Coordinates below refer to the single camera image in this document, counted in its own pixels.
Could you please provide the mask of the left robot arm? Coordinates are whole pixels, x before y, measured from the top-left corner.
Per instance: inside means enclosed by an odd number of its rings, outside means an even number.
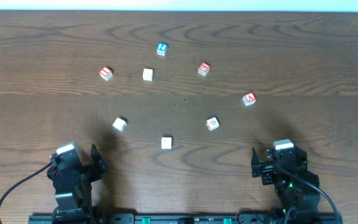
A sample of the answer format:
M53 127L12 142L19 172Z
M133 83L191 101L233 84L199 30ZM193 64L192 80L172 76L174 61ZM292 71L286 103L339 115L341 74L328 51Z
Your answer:
M59 216L53 223L101 223L103 219L92 204L91 184L102 178L108 166L94 144L92 162L82 164L76 145L70 142L51 155L47 177L53 182Z

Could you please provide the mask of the blue number 2 block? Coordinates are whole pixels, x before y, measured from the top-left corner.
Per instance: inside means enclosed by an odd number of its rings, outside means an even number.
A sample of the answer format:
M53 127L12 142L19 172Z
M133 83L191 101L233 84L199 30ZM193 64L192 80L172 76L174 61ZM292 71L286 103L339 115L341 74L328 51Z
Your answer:
M166 43L163 43L163 42L159 42L157 44L157 55L160 55L160 56L165 56L166 53L167 53L167 49L168 49L168 45Z

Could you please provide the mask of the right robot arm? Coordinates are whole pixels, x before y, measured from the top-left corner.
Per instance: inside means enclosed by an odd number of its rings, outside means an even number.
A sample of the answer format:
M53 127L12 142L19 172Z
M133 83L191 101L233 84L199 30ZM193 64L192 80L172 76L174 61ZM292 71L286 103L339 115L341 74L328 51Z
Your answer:
M261 162L252 150L252 176L263 185L274 185L282 209L273 209L264 223L316 223L320 193L319 177L308 170L307 153L297 146L269 149L269 161Z

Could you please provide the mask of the red letter I block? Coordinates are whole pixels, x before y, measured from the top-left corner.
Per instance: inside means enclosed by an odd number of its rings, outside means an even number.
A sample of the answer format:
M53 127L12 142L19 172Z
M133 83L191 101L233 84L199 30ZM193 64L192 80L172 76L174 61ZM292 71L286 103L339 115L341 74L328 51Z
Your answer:
M113 70L109 66L104 66L100 71L99 75L106 81L112 78Z

